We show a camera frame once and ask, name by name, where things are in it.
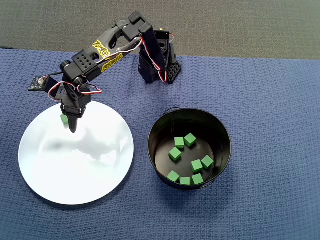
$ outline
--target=floor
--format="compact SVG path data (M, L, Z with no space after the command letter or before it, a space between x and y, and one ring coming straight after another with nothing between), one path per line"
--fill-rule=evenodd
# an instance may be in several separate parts
M0 46L79 52L136 10L177 55L320 59L320 0L0 0Z

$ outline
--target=white disc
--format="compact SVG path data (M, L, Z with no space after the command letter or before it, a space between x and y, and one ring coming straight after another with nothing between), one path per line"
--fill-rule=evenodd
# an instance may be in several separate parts
M19 166L26 183L58 204L85 204L110 193L125 178L134 157L126 121L112 108L91 102L72 133L60 104L37 116L23 134Z

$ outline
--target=blue tablecloth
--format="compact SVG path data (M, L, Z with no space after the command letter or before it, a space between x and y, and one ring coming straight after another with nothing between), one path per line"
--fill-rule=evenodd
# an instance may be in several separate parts
M72 52L0 50L0 239L320 239L320 60L181 56L173 85L145 84L138 56L97 78L94 100L115 109L134 139L129 174L81 206L44 200L25 183L20 139L54 102L28 92ZM182 191L156 175L153 123L171 107L199 108L229 131L227 169L207 188Z

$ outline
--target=black metal container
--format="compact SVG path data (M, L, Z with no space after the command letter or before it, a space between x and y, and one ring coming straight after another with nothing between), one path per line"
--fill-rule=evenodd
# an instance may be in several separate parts
M179 108L167 112L156 121L148 137L148 153L157 174L166 184L178 189L193 190L209 186L229 163L232 146L228 131L215 116L203 110ZM191 147L184 145L181 158L174 162L169 157L169 151L175 147L174 139L189 133L196 137L196 143ZM191 178L194 175L191 162L206 155L214 159L214 164L200 172L203 183L182 185L167 178L172 170L180 177Z

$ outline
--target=green cube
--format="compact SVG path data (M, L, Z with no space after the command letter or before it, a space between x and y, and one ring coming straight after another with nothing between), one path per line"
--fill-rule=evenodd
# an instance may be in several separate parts
M192 172L195 174L200 172L204 167L201 164L200 159L191 162Z
M174 145L175 145L178 149L183 149L183 148L185 147L184 138L183 138L183 137L175 137L175 138L174 138Z
M170 152L169 152L169 157L173 160L173 161L177 161L178 158L181 157L181 152L178 148L174 147Z
M68 117L66 115L61 114L60 118L64 125L68 124Z
M175 171L171 171L170 173L169 173L169 175L167 176L167 178L169 179L169 180L171 180L172 182L177 182L178 181L178 179L179 179L179 175L178 175L178 173L176 173Z
M204 159L201 160L201 163L203 165L203 168L207 170L214 163L214 161L207 155L204 157Z
M196 137L193 136L192 133L189 133L187 136L184 137L184 143L190 148L195 142Z
M202 179L201 173L198 173L198 174L196 174L196 175L193 175L191 178L192 178L192 183L193 183L194 185L196 185L196 184L201 184L201 183L204 182L204 180Z
M190 185L190 177L186 177L186 176L180 177L180 184Z

